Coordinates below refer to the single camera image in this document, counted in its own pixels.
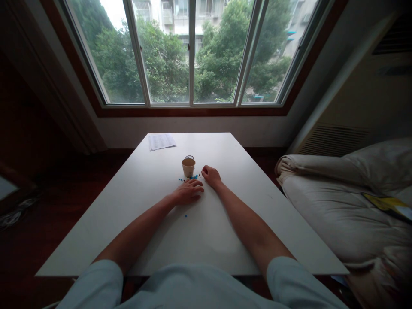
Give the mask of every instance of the window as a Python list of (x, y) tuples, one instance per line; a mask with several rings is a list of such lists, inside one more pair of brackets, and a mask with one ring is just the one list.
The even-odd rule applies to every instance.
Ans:
[(136, 18), (140, 17), (144, 21), (151, 21), (150, 1), (133, 0), (133, 7)]
[(176, 16), (188, 16), (188, 0), (176, 0)]
[(223, 2), (223, 0), (200, 0), (198, 2), (200, 3), (200, 15), (211, 16), (216, 12), (216, 3), (220, 5), (220, 3)]
[(331, 3), (60, 0), (60, 5), (102, 108), (275, 110), (284, 106)]

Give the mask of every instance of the person's left hand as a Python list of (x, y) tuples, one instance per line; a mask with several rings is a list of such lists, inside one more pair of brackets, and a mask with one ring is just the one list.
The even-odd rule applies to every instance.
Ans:
[(187, 205), (200, 199), (200, 195), (197, 195), (197, 193), (205, 191), (200, 186), (203, 186), (203, 183), (196, 179), (190, 179), (182, 183), (170, 195), (174, 202), (174, 205)]

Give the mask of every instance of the white sofa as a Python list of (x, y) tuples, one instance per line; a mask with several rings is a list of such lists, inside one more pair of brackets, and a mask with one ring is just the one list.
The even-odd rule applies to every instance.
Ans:
[(379, 210), (361, 193), (412, 206), (412, 138), (341, 158), (286, 155), (275, 172), (286, 197), (350, 269), (346, 281), (363, 307), (411, 304), (412, 225)]

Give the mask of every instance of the wooden floor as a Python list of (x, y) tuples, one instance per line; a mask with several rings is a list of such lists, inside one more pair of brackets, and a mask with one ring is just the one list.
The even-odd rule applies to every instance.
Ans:
[[(38, 269), (80, 219), (132, 150), (109, 150), (60, 164), (36, 182), (40, 202), (13, 227), (0, 233), (0, 298), (2, 308), (42, 308), (59, 301), (73, 283), (68, 278), (37, 278)], [(274, 182), (277, 157), (251, 153)], [(328, 278), (320, 280), (331, 287)], [(264, 281), (253, 289), (268, 296)], [(125, 292), (132, 293), (133, 288)]]

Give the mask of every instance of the white table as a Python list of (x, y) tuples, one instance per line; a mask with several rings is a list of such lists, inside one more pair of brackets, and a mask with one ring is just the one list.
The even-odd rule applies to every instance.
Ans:
[[(152, 152), (148, 136), (144, 138), (36, 276), (80, 275), (134, 218), (181, 184), (186, 155), (196, 160), (195, 174), (205, 164), (217, 168), (223, 182), (308, 271), (348, 273), (232, 134), (174, 133), (173, 137), (177, 147)], [(166, 217), (129, 276), (148, 276), (170, 263), (207, 263), (232, 275), (259, 274), (217, 194), (203, 183), (202, 198)]]

